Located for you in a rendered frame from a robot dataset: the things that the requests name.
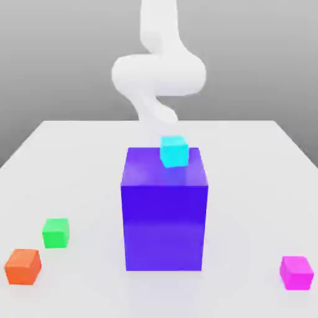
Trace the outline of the small cyan cube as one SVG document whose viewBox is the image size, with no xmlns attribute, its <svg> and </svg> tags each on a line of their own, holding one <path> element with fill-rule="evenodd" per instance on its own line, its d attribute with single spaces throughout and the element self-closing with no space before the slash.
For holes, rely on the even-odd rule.
<svg viewBox="0 0 318 318">
<path fill-rule="evenodd" d="M 185 138 L 180 135 L 161 137 L 160 159 L 165 168 L 187 166 L 189 145 Z"/>
</svg>

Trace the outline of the small green cube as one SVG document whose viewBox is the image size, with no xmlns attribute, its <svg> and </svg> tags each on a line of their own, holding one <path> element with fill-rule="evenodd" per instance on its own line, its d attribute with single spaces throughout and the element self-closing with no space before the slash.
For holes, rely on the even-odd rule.
<svg viewBox="0 0 318 318">
<path fill-rule="evenodd" d="M 68 219 L 47 219 L 42 229 L 42 237 L 45 248 L 66 248 L 70 238 Z"/>
</svg>

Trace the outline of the small orange cube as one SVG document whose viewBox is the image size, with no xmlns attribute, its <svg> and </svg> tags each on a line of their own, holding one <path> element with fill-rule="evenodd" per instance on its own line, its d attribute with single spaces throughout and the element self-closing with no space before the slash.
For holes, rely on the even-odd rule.
<svg viewBox="0 0 318 318">
<path fill-rule="evenodd" d="M 10 285 L 33 285 L 41 268 L 39 251 L 35 249 L 15 249 L 4 265 Z"/>
</svg>

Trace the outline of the small magenta cube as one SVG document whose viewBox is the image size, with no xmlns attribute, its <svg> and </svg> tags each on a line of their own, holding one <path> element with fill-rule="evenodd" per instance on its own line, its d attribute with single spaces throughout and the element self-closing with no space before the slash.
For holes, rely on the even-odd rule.
<svg viewBox="0 0 318 318">
<path fill-rule="evenodd" d="M 314 272 L 304 256 L 283 256 L 279 274 L 286 290 L 310 290 Z"/>
</svg>

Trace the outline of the large purple box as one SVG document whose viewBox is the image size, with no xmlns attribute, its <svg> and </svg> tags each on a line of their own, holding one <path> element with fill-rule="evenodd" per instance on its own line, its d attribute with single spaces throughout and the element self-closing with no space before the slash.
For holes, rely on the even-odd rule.
<svg viewBox="0 0 318 318">
<path fill-rule="evenodd" d="M 130 147 L 120 185 L 128 271 L 202 268 L 208 182 L 198 148 L 166 168 L 159 148 Z"/>
</svg>

